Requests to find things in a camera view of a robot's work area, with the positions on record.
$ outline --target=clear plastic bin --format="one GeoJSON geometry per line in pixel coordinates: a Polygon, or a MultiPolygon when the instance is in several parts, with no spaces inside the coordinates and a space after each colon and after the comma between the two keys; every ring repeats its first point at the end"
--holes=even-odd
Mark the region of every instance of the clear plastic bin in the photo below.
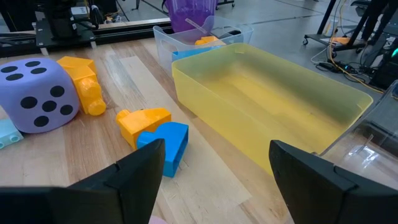
{"type": "Polygon", "coordinates": [[[398,81],[321,157],[398,190],[398,81]]]}
{"type": "Polygon", "coordinates": [[[216,45],[226,45],[233,43],[249,43],[253,28],[239,24],[218,16],[207,17],[201,29],[192,26],[192,30],[166,34],[159,26],[154,26],[154,34],[157,46],[157,53],[161,66],[171,72],[173,52],[200,49],[216,45]],[[238,35],[232,35],[234,30],[240,31],[238,35]],[[195,41],[202,37],[213,35],[222,37],[220,40],[209,44],[195,45],[195,41]]]}
{"type": "Polygon", "coordinates": [[[183,58],[172,67],[178,100],[270,174],[271,140],[320,154],[373,102],[248,44],[183,58]]]}

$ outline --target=wooden tabletop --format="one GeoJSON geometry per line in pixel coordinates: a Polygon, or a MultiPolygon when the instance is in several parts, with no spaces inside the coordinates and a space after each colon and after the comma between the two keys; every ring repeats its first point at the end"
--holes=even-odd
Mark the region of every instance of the wooden tabletop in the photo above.
{"type": "MultiPolygon", "coordinates": [[[[168,109],[189,125],[189,142],[173,179],[163,177],[153,214],[167,223],[286,223],[275,180],[177,99],[174,81],[157,63],[154,39],[50,52],[48,58],[91,58],[107,104],[105,114],[79,112],[61,128],[27,134],[0,150],[0,185],[68,186],[132,152],[115,122],[123,110],[168,109]]],[[[0,65],[25,55],[0,59],[0,65]]],[[[7,115],[0,110],[0,118],[7,115]]]]}

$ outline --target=blue object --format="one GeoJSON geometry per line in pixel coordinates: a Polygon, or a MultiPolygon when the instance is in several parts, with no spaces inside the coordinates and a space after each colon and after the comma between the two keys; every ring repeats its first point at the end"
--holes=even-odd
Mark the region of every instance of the blue object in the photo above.
{"type": "Polygon", "coordinates": [[[17,130],[10,119],[0,120],[0,149],[22,140],[21,133],[17,130]]]}
{"type": "Polygon", "coordinates": [[[155,139],[164,139],[166,157],[163,175],[174,177],[188,143],[188,128],[189,126],[186,124],[166,122],[161,124],[154,133],[143,131],[138,136],[137,148],[140,149],[155,139]]]}
{"type": "Polygon", "coordinates": [[[183,59],[192,55],[200,54],[200,53],[205,53],[209,50],[217,49],[222,46],[214,46],[214,47],[205,47],[202,49],[193,49],[193,50],[185,50],[185,51],[180,51],[180,52],[173,52],[173,57],[172,61],[174,62],[175,60],[183,59]]]}

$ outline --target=yellow plastic piece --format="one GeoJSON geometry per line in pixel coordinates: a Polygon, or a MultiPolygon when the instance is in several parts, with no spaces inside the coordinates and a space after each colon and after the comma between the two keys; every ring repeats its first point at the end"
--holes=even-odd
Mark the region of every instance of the yellow plastic piece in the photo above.
{"type": "Polygon", "coordinates": [[[270,174],[271,140],[320,154],[373,102],[247,44],[175,61],[172,73],[178,100],[270,174]]]}
{"type": "Polygon", "coordinates": [[[93,60],[63,57],[58,63],[68,72],[77,90],[81,106],[86,114],[98,116],[106,105],[98,83],[93,60]]]}
{"type": "Polygon", "coordinates": [[[143,131],[155,132],[159,125],[172,120],[172,115],[164,108],[137,110],[130,112],[122,110],[116,115],[123,138],[130,146],[137,149],[137,138],[143,131]]]}
{"type": "Polygon", "coordinates": [[[218,38],[215,36],[202,37],[200,40],[197,40],[195,42],[195,45],[208,44],[210,42],[217,41],[217,40],[218,40],[218,38]]]}

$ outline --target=yellow plastic bin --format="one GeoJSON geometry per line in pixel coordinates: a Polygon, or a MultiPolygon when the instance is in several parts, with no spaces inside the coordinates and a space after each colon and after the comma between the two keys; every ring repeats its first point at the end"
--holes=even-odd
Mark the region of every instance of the yellow plastic bin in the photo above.
{"type": "Polygon", "coordinates": [[[373,102],[248,44],[178,60],[172,73],[178,100],[270,174],[270,140],[320,154],[373,102]]]}

